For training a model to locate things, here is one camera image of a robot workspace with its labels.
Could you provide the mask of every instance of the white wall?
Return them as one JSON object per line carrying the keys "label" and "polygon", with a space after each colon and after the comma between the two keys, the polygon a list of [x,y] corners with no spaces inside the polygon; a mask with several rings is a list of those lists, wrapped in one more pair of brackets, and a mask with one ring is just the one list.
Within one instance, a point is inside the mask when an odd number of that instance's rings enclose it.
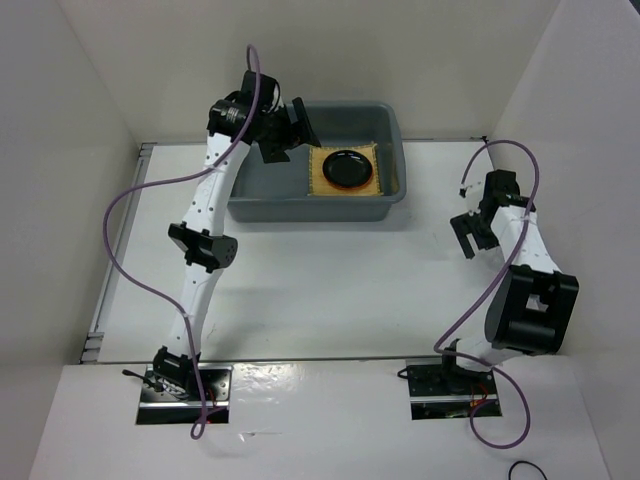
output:
{"label": "white wall", "polygon": [[137,146],[54,0],[0,2],[0,471],[26,478],[103,279]]}
{"label": "white wall", "polygon": [[[549,250],[580,281],[564,352],[614,479],[637,476],[640,357],[640,15],[628,0],[562,0],[492,138],[527,144]],[[526,157],[492,150],[530,188]]]}
{"label": "white wall", "polygon": [[138,141],[201,140],[254,43],[287,98],[391,104],[405,137],[491,132],[558,0],[59,0]]}

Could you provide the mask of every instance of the cable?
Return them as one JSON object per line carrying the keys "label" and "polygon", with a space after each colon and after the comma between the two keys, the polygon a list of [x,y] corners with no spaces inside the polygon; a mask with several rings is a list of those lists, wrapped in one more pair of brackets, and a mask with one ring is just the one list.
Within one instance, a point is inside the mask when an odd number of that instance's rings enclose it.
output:
{"label": "cable", "polygon": [[535,463],[527,462],[526,460],[518,460],[517,462],[514,462],[513,465],[511,465],[511,467],[509,468],[509,476],[508,476],[507,480],[511,480],[511,475],[513,474],[513,470],[518,465],[529,465],[530,467],[533,467],[536,470],[538,470],[540,472],[540,475],[542,475],[542,478],[544,478],[544,480],[549,480],[539,466],[537,466]]}
{"label": "cable", "polygon": [[520,248],[522,247],[522,244],[524,243],[524,240],[527,237],[527,231],[529,230],[529,213],[531,212],[531,208],[533,207],[533,200],[536,194],[538,193],[538,186],[540,184],[540,168],[538,166],[538,161],[536,160],[536,157],[533,154],[533,152],[531,152],[531,150],[529,150],[522,143],[516,142],[515,140],[494,140],[492,142],[488,142],[484,144],[482,147],[480,147],[476,151],[476,153],[473,154],[473,156],[471,157],[471,160],[469,160],[469,164],[467,165],[467,168],[464,171],[464,175],[462,176],[462,185],[464,185],[464,182],[467,179],[469,170],[471,169],[471,165],[473,165],[473,162],[476,160],[476,158],[478,158],[478,155],[480,155],[480,153],[482,153],[485,149],[493,145],[500,145],[500,144],[514,145],[520,148],[529,156],[529,159],[533,164],[533,173],[534,173],[533,188],[531,190],[529,201],[527,202],[527,205],[524,209],[524,216],[523,216],[524,222],[522,225],[522,232],[520,233],[520,237],[518,238],[518,241],[516,242],[515,247],[513,247],[513,251],[511,252],[509,257],[505,260],[504,265],[502,266],[498,274],[495,276],[495,278],[491,281],[491,283],[486,288],[486,290],[482,292],[480,297],[478,297],[478,299],[473,303],[473,305],[471,305],[471,307],[469,307],[469,309],[460,316],[460,318],[444,333],[444,335],[442,335],[442,337],[438,339],[436,344],[433,346],[433,350],[440,355],[449,355],[449,356],[464,358],[464,359],[479,363],[480,365],[483,365],[485,367],[492,368],[495,373],[502,375],[511,385],[513,385],[513,388],[515,388],[516,392],[518,392],[518,395],[520,396],[520,400],[522,400],[522,405],[524,407],[524,412],[526,416],[526,424],[524,427],[524,431],[516,440],[514,440],[511,443],[507,443],[503,445],[498,443],[492,443],[487,439],[485,439],[482,435],[480,435],[480,433],[476,429],[476,426],[474,424],[475,414],[481,408],[484,408],[487,405],[495,403],[495,401],[493,402],[486,401],[486,402],[480,403],[479,405],[476,405],[473,408],[473,410],[471,410],[471,414],[469,415],[471,430],[473,431],[473,434],[478,438],[478,440],[480,440],[483,444],[485,444],[488,447],[496,448],[498,450],[508,450],[510,448],[514,448],[520,445],[525,440],[525,438],[527,438],[527,435],[529,435],[529,430],[531,430],[531,410],[529,409],[529,403],[527,402],[527,398],[524,392],[522,391],[520,386],[516,383],[516,381],[513,378],[511,378],[510,375],[508,375],[504,370],[491,365],[486,360],[483,360],[482,358],[474,357],[473,355],[469,355],[468,353],[454,352],[454,351],[445,350],[442,348],[442,346],[447,341],[447,339],[451,335],[453,335],[455,331],[458,330],[462,326],[462,324],[464,324],[471,317],[471,315],[473,315],[473,313],[480,307],[480,305],[482,305],[487,300],[487,298],[489,298],[489,295],[491,295],[491,292],[493,292],[496,289],[496,287],[500,284],[504,276],[507,274],[509,267],[511,266],[515,258],[518,256],[518,254],[520,253]]}
{"label": "cable", "polygon": [[189,315],[187,314],[184,307],[180,305],[180,303],[177,300],[174,300],[169,295],[162,293],[159,290],[156,290],[155,288],[141,282],[140,280],[135,279],[122,268],[122,266],[118,263],[118,260],[116,259],[113,253],[111,244],[109,243],[109,234],[108,234],[109,217],[111,216],[111,212],[113,211],[114,207],[118,204],[118,202],[120,202],[120,200],[125,198],[127,195],[130,195],[131,193],[137,190],[142,190],[144,188],[159,187],[161,185],[172,185],[174,183],[188,182],[189,180],[195,180],[196,178],[204,177],[210,174],[211,172],[213,172],[213,170],[215,170],[218,167],[218,165],[220,165],[229,156],[229,154],[242,141],[242,137],[244,137],[244,134],[247,132],[247,129],[249,128],[249,125],[253,120],[253,116],[255,115],[256,110],[258,108],[258,100],[260,98],[260,58],[258,57],[258,51],[256,50],[256,48],[253,45],[249,44],[247,45],[247,65],[249,69],[251,69],[252,56],[253,56],[253,60],[255,61],[256,91],[253,95],[253,101],[251,102],[251,108],[249,109],[249,114],[247,115],[247,119],[245,120],[244,124],[242,125],[242,128],[236,135],[236,138],[231,142],[231,145],[229,145],[229,148],[227,148],[227,150],[222,155],[220,155],[220,157],[213,163],[211,167],[205,168],[198,173],[194,173],[192,175],[187,175],[184,177],[170,178],[167,180],[158,180],[155,182],[142,183],[140,185],[135,185],[131,188],[128,188],[124,192],[117,195],[111,201],[111,203],[109,204],[109,206],[107,207],[104,213],[104,218],[102,220],[102,240],[104,242],[105,250],[107,251],[107,256],[109,257],[109,260],[111,261],[115,269],[118,270],[118,272],[120,272],[120,274],[124,278],[129,280],[131,283],[133,283],[137,287],[140,287],[143,290],[146,290],[149,293],[157,295],[163,300],[166,300],[167,302],[169,302],[180,312],[180,314],[182,315],[182,318],[184,318],[185,328],[187,331],[187,338],[189,340],[189,350],[191,353],[191,361],[193,362],[193,368],[194,368],[194,373],[196,377],[196,384],[198,387],[198,395],[200,396],[200,403],[201,403],[200,417],[198,418],[198,420],[196,420],[196,422],[191,427],[191,438],[193,438],[194,440],[198,440],[200,437],[202,437],[202,434],[204,433],[205,425],[207,424],[207,416],[209,415],[209,412],[207,410],[207,399],[204,392],[204,386],[202,384],[202,378],[200,376],[200,370],[198,370],[198,358],[197,358],[195,344],[193,341],[193,332],[191,331],[191,325],[189,323]]}

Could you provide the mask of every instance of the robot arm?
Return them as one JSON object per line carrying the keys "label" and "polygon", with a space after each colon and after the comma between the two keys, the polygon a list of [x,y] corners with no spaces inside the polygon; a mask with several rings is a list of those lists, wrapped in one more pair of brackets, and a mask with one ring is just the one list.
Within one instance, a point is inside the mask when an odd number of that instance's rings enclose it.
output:
{"label": "robot arm", "polygon": [[[469,212],[451,219],[451,225],[467,258],[474,252],[471,235],[479,249],[500,246],[505,260],[518,242],[524,224],[527,197],[520,195],[514,172],[487,174],[484,189],[463,188]],[[524,243],[497,288],[485,319],[484,337],[463,338],[449,348],[497,365],[520,355],[556,353],[578,295],[578,281],[566,275],[551,259],[537,225],[537,212],[529,215]],[[476,362],[455,359],[465,370],[487,370]]]}
{"label": "robot arm", "polygon": [[[211,107],[205,169],[214,166],[216,159],[229,148],[246,121],[255,92],[255,75],[247,71],[242,88]],[[289,161],[285,150],[302,143],[320,146],[302,100],[293,100],[297,121],[291,122],[278,82],[262,75],[261,85],[258,110],[242,141],[222,164],[200,180],[182,222],[169,227],[169,237],[185,253],[187,266],[180,304],[187,312],[198,356],[202,327],[213,290],[238,251],[237,240],[224,235],[224,217],[233,184],[249,155],[251,144],[254,141],[258,143],[265,163]],[[158,381],[169,391],[178,394],[193,392],[195,385],[191,356],[185,318],[176,312],[169,337],[153,361]]]}

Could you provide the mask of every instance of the plastic container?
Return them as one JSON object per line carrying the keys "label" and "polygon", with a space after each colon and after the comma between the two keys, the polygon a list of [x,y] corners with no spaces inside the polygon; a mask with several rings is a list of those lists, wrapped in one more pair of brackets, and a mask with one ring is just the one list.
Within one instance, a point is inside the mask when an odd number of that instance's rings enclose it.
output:
{"label": "plastic container", "polygon": [[404,151],[393,109],[379,102],[305,105],[324,147],[377,144],[383,195],[310,196],[309,146],[288,151],[290,162],[265,164],[257,145],[245,159],[229,199],[238,222],[373,222],[382,220],[407,192]]}

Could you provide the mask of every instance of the wall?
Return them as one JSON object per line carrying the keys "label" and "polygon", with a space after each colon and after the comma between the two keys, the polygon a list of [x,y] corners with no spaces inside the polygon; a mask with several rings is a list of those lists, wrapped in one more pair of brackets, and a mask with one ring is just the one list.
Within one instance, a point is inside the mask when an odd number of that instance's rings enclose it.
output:
{"label": "wall", "polygon": [[[628,400],[640,367],[629,354],[640,340],[639,59],[640,15],[628,0],[563,0],[492,135],[538,156],[541,229],[557,263],[580,281],[564,352],[575,356],[614,479],[637,476],[627,446],[640,440]],[[530,188],[526,157],[509,147],[491,153]]]}
{"label": "wall", "polygon": [[405,138],[486,135],[558,0],[59,0],[138,141],[201,140],[244,47],[291,99],[391,104]]}
{"label": "wall", "polygon": [[0,2],[0,471],[26,478],[106,260],[137,146],[53,0]]}

